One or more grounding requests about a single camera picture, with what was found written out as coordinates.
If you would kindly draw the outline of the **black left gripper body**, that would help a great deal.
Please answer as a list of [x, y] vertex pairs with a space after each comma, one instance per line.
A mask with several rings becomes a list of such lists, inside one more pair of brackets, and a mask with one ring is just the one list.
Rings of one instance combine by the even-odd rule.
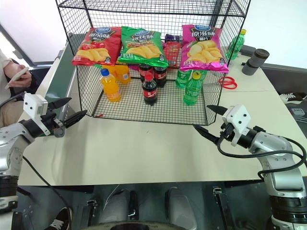
[[62, 121], [57, 118], [57, 114], [51, 110], [47, 109], [45, 114], [40, 115], [41, 122], [49, 130], [50, 134], [56, 138], [62, 138], [65, 135], [65, 126]]

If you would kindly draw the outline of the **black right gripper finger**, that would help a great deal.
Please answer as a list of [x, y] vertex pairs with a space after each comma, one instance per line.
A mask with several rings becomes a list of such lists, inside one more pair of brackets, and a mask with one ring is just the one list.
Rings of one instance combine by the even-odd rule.
[[213, 134], [209, 133], [209, 131], [205, 128], [203, 128], [200, 125], [192, 125], [196, 131], [203, 136], [204, 138], [206, 138], [207, 140], [211, 141], [214, 144], [217, 144], [219, 137], [214, 136]]
[[219, 115], [224, 115], [227, 111], [227, 108], [219, 105], [208, 105], [207, 108]]

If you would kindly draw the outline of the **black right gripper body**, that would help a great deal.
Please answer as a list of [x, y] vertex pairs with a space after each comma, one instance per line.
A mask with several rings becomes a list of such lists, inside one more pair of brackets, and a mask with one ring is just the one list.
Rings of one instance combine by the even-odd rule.
[[222, 142], [223, 140], [227, 140], [231, 142], [235, 136], [235, 127], [231, 123], [223, 123], [221, 125], [221, 130], [219, 141]]

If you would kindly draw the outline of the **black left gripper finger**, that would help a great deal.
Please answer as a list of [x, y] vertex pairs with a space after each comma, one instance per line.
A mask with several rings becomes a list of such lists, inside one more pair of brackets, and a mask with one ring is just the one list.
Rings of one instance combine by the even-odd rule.
[[53, 102], [48, 103], [48, 110], [55, 110], [59, 109], [63, 106], [65, 106], [69, 101], [71, 100], [71, 97], [65, 97], [65, 98], [60, 98], [58, 100], [55, 100]]
[[82, 110], [82, 111], [76, 112], [73, 115], [69, 116], [62, 123], [63, 123], [65, 128], [69, 128], [72, 125], [78, 123], [86, 114], [87, 114], [87, 110]]

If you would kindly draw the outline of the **person's bare hand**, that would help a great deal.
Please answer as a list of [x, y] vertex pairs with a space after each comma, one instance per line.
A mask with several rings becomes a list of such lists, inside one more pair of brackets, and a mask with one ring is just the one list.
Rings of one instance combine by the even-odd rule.
[[32, 75], [29, 71], [26, 71], [21, 75], [20, 79], [12, 81], [9, 85], [14, 88], [28, 88], [32, 82]]

